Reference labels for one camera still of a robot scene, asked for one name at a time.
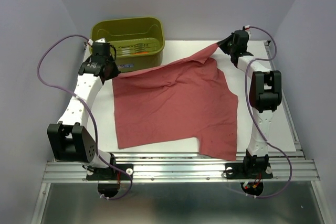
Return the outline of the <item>red t shirt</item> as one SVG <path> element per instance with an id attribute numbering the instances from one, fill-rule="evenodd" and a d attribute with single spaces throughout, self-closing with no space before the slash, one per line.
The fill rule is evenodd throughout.
<path id="1" fill-rule="evenodd" d="M 123 73 L 112 81 L 119 148 L 198 139 L 202 155 L 234 161 L 238 97 L 211 44 L 170 64 Z"/>

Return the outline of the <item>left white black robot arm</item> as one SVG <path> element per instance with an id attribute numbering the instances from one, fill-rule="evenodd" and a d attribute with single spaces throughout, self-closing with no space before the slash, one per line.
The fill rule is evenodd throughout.
<path id="1" fill-rule="evenodd" d="M 91 44 L 92 53 L 81 65 L 76 88 L 69 104 L 56 124 L 50 124 L 47 135 L 54 157 L 63 162 L 80 162 L 98 168 L 106 179 L 113 178 L 117 166 L 112 155 L 98 149 L 97 129 L 87 130 L 92 118 L 91 108 L 104 83 L 119 75 L 116 49 L 101 38 Z"/>

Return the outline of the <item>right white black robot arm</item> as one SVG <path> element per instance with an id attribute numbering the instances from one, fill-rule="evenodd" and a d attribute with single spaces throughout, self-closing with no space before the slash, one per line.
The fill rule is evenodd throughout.
<path id="1" fill-rule="evenodd" d="M 270 123 L 275 111 L 282 102 L 282 75 L 278 70 L 271 70 L 261 64 L 270 59 L 256 58 L 248 51 L 251 29 L 269 35 L 255 26 L 244 26 L 217 43 L 221 51 L 230 56 L 231 63 L 244 73 L 245 100 L 253 121 L 251 138 L 246 149 L 246 158 L 241 170 L 244 175 L 253 177 L 260 172 L 261 162 L 268 162 L 267 139 Z"/>

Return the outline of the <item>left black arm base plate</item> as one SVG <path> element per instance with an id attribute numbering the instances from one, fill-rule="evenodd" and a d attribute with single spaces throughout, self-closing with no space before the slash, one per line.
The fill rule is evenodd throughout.
<path id="1" fill-rule="evenodd" d="M 112 181 L 112 180 L 128 180 L 130 177 L 125 173 L 115 171 L 111 167 L 108 168 L 86 168 L 86 180 L 87 181 Z"/>

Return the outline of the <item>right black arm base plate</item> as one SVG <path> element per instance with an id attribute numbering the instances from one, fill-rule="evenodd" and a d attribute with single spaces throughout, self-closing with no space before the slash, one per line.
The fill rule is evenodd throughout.
<path id="1" fill-rule="evenodd" d="M 240 180 L 252 180 L 255 178 L 272 179 L 273 173 L 267 173 L 265 165 L 252 165 L 248 166 L 243 162 L 233 162 L 225 164 L 223 175 L 227 179 L 240 179 Z"/>

